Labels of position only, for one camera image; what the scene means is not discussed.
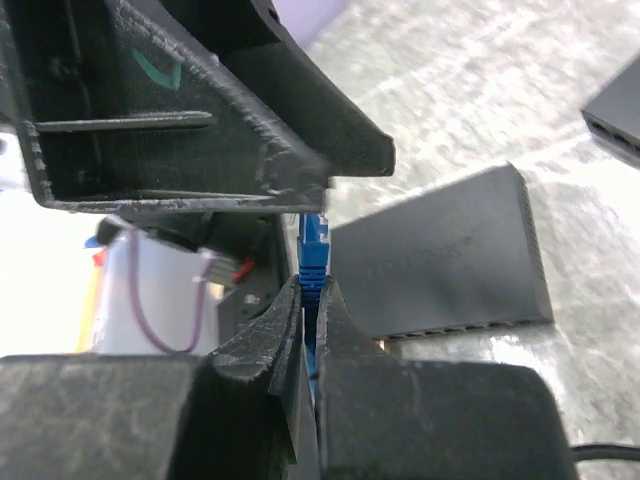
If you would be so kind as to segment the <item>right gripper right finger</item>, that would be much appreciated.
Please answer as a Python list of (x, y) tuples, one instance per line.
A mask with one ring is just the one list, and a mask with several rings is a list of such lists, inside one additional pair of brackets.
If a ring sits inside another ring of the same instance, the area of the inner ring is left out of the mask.
[(392, 357), (355, 325), (334, 280), (321, 297), (316, 356), (326, 479), (577, 475), (554, 397), (536, 371)]

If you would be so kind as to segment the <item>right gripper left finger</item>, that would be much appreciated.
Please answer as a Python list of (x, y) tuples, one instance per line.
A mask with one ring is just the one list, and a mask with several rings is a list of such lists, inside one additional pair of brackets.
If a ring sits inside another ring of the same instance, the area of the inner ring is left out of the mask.
[(301, 292), (205, 356), (1, 361), (5, 479), (284, 479), (298, 453)]

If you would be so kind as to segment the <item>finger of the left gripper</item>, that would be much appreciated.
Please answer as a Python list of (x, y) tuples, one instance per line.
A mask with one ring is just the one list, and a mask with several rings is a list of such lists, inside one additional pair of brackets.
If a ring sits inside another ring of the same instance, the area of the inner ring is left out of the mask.
[(395, 146), (298, 46), (270, 1), (166, 1), (168, 12), (331, 165), (334, 176), (382, 177)]
[(156, 1), (5, 1), (1, 110), (45, 207), (315, 212), (327, 162)]

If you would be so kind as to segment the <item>black ethernet cable long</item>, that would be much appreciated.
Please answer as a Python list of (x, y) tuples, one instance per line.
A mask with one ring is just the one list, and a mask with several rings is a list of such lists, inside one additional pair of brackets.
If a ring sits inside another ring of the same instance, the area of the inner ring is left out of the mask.
[(615, 443), (580, 444), (571, 447), (575, 462), (629, 461), (640, 462), (640, 448), (636, 445)]

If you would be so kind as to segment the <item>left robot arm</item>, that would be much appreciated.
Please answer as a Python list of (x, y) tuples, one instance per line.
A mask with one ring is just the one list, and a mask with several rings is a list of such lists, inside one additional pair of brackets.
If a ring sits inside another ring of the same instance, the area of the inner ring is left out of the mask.
[(395, 149), (272, 1), (1, 5), (1, 348), (203, 353)]

